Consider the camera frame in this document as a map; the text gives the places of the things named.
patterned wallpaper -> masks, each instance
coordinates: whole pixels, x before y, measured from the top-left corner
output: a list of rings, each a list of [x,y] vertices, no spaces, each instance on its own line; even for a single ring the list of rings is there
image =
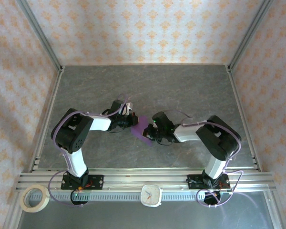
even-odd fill
[[[28,0],[62,65],[230,63],[262,0]]]
[[[265,171],[286,214],[286,0],[275,0],[234,72]]]
[[[0,0],[0,228],[56,74],[16,1]]]

clock face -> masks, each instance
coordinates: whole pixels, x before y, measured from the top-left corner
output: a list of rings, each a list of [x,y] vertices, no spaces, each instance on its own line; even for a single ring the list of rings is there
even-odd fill
[[[161,204],[162,191],[157,185],[144,185],[141,191],[141,202],[148,207]]]

mounting plate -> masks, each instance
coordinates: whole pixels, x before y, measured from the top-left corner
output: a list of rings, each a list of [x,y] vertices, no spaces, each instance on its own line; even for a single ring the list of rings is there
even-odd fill
[[[86,190],[102,190],[104,183],[104,175],[88,175],[87,184],[90,184],[91,182],[92,185],[89,187],[85,187]],[[62,190],[75,190],[78,188],[78,185],[76,185],[74,182],[70,182],[70,178],[68,175],[63,175],[61,182]]]
[[[187,184],[189,186],[189,189],[203,189],[203,188],[210,188],[207,185],[205,185],[203,182],[203,176],[202,174],[189,174],[187,175]],[[229,182],[229,176],[227,174],[222,174],[218,179],[218,184],[212,189],[230,189],[230,182]]]

purple object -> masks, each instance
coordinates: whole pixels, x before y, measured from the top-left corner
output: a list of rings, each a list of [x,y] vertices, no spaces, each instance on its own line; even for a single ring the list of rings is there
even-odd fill
[[[139,123],[135,126],[130,127],[131,133],[139,138],[141,141],[144,141],[147,145],[152,146],[152,141],[143,136],[143,131],[148,127],[148,121],[146,116],[139,117]]]

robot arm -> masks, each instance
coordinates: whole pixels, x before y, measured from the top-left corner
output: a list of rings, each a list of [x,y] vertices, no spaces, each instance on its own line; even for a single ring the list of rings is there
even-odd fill
[[[201,176],[205,188],[214,187],[216,181],[223,173],[223,169],[229,160],[229,156],[238,149],[237,140],[223,129],[214,125],[196,125],[185,127],[174,125],[164,112],[158,112],[153,116],[154,124],[149,124],[144,130],[143,136],[158,143],[163,138],[171,143],[201,140],[211,153],[208,165]],[[216,115],[211,116],[208,123],[220,125],[231,131],[239,141],[240,135],[228,126]]]
[[[110,109],[103,114],[111,114],[121,108],[123,102],[115,100]],[[120,112],[109,116],[97,116],[89,114],[75,114],[62,125],[56,135],[56,144],[65,152],[65,160],[70,168],[67,175],[72,183],[72,187],[83,187],[88,182],[88,168],[82,156],[82,145],[91,130],[112,131],[117,126],[121,128],[138,124],[138,117],[135,113],[130,113],[132,104],[127,103]],[[58,125],[66,116],[77,110],[71,108],[61,118],[51,133],[51,138]]]

